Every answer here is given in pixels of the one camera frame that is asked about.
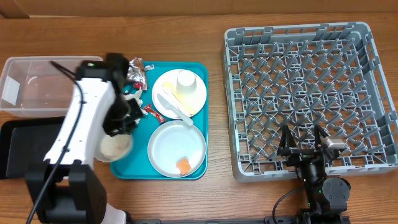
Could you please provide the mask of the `grey round plate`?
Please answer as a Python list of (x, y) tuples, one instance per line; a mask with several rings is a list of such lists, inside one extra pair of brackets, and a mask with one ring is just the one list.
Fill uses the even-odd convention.
[[(172, 179), (185, 178), (204, 164), (206, 140), (196, 126), (188, 126), (181, 120), (168, 121), (152, 133), (147, 155), (153, 168), (161, 175)], [(181, 175), (176, 165), (184, 157), (192, 169), (188, 174)]]

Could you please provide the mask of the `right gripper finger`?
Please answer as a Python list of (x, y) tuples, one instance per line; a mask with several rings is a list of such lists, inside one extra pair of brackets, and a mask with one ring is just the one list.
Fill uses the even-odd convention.
[(320, 150), (322, 147), (326, 146), (326, 137), (329, 135), (325, 132), (325, 130), (320, 127), (319, 124), (315, 124), (313, 127), (313, 134), (315, 137), (315, 149)]
[(282, 137), (280, 139), (278, 150), (282, 150), (285, 148), (297, 148), (297, 144), (292, 136), (292, 133), (290, 132), (290, 129), (286, 124), (282, 126)]

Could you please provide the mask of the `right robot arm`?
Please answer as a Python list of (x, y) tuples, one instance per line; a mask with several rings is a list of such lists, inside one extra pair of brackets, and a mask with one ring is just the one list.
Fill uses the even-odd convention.
[[(342, 139), (329, 136), (319, 125), (314, 125), (315, 147), (299, 149), (287, 125), (282, 127), (282, 138), (277, 155), (286, 158), (286, 166), (294, 167), (303, 183), (299, 189), (291, 190), (275, 203), (272, 209), (274, 223), (349, 223), (344, 217), (351, 190), (350, 183), (340, 177), (328, 177), (326, 165), (337, 159), (345, 149)], [(304, 190), (308, 208), (297, 211), (294, 216), (276, 216), (277, 206), (289, 195)]]

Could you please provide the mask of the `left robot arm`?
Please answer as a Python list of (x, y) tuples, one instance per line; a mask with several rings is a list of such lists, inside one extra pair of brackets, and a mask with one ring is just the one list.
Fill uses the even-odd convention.
[(103, 61), (82, 61), (73, 72), (51, 65), (74, 83), (74, 91), (52, 147), (26, 172), (34, 204), (27, 222), (38, 217), (41, 223), (132, 223), (129, 212), (108, 203), (93, 168), (103, 138), (131, 135), (143, 116), (136, 100), (124, 97), (129, 60), (108, 53)]

